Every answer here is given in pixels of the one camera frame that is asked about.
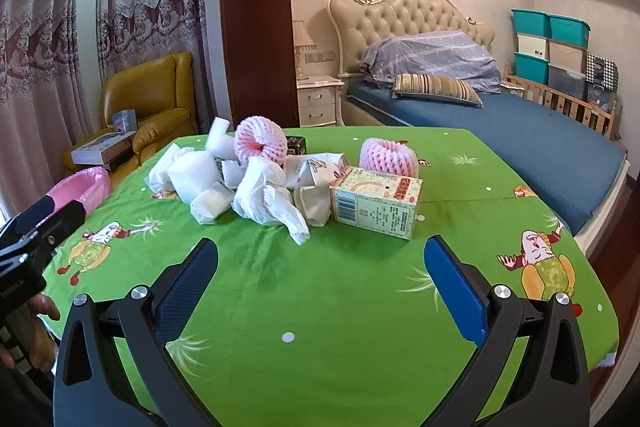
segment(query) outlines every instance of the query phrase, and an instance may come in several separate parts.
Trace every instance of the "wooden floor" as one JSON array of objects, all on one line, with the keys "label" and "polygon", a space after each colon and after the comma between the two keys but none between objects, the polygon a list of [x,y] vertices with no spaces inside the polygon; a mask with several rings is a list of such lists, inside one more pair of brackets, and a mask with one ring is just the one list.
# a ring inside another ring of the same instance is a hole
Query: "wooden floor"
[{"label": "wooden floor", "polygon": [[[640,304],[640,184],[627,184],[624,200],[616,210],[596,251],[591,265],[607,291],[618,316],[622,352]],[[607,382],[612,368],[595,369],[590,373],[591,402]]]}]

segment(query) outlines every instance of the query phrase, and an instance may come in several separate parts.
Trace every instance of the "curtain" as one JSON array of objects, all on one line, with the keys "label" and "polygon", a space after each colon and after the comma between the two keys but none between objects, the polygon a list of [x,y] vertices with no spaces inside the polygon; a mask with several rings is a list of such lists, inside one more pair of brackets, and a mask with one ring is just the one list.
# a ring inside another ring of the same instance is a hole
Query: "curtain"
[{"label": "curtain", "polygon": [[193,55],[196,121],[214,117],[204,0],[98,0],[98,59],[108,76],[177,52]]},{"label": "curtain", "polygon": [[88,135],[76,0],[0,0],[0,207],[24,210],[64,175]]}]

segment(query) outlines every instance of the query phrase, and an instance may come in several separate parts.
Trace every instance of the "green tablecloth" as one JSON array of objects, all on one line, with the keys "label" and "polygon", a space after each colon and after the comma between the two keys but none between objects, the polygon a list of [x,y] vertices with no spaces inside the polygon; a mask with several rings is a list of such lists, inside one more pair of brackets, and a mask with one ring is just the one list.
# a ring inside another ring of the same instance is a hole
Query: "green tablecloth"
[{"label": "green tablecloth", "polygon": [[[312,228],[299,247],[284,227],[263,227],[232,210],[217,225],[201,226],[181,201],[151,197],[143,179],[156,157],[88,217],[85,229],[92,233],[117,222],[108,245],[78,230],[59,248],[46,272],[47,292],[63,315],[78,293],[95,301],[122,297],[139,283],[151,284],[201,237],[210,237],[220,252],[218,271],[168,349],[225,426],[420,425],[475,347],[460,336],[424,270],[426,240],[441,234],[490,283],[524,296],[523,270],[507,270],[497,256],[517,256],[527,230],[552,235],[557,219],[537,197],[514,197],[523,181],[465,130],[342,127],[287,134],[305,136],[310,153],[344,152],[353,164],[367,137],[407,140],[430,163],[420,168],[424,187],[412,240],[330,220]],[[202,148],[205,138],[176,141]],[[88,253],[77,258],[80,264],[68,261],[73,248]],[[573,300],[582,308],[578,323],[592,368],[616,350],[616,316],[566,230],[551,248],[575,270]],[[70,285],[97,257],[102,262]],[[56,272],[69,264],[64,274]],[[63,323],[52,326],[62,333]],[[486,413],[502,403],[524,346],[524,340],[516,343]],[[121,352],[136,392],[154,409],[127,349]]]}]

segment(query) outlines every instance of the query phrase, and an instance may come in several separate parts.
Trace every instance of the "nightstand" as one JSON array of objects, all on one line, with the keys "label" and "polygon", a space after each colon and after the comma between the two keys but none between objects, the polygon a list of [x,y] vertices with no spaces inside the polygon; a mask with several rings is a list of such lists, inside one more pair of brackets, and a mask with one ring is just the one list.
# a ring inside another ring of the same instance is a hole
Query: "nightstand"
[{"label": "nightstand", "polygon": [[342,86],[332,76],[310,76],[297,82],[300,127],[343,126]]}]

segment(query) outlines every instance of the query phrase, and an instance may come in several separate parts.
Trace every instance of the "yellow leather armchair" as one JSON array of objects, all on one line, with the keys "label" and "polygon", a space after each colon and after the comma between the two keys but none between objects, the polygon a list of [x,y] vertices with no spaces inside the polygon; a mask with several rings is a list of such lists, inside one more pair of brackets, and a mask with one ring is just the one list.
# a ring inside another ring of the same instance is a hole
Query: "yellow leather armchair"
[{"label": "yellow leather armchair", "polygon": [[102,88],[102,129],[65,152],[68,174],[81,168],[71,160],[71,151],[113,132],[111,117],[124,109],[136,110],[138,131],[133,156],[111,173],[114,187],[171,140],[196,133],[191,54],[167,55],[110,76]]}]

